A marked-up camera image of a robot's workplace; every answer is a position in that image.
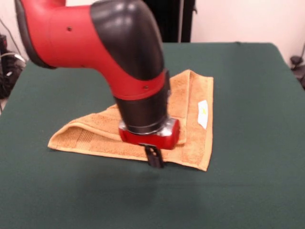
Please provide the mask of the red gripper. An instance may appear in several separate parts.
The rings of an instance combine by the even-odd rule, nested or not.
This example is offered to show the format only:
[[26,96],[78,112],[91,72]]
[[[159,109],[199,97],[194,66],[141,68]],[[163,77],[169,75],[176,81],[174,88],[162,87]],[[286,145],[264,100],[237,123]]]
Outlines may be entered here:
[[123,142],[133,145],[145,145],[148,164],[154,168],[164,168],[160,149],[172,150],[177,145],[180,134],[178,119],[169,118],[160,130],[151,134],[134,134],[127,130],[123,121],[119,122],[119,135]]

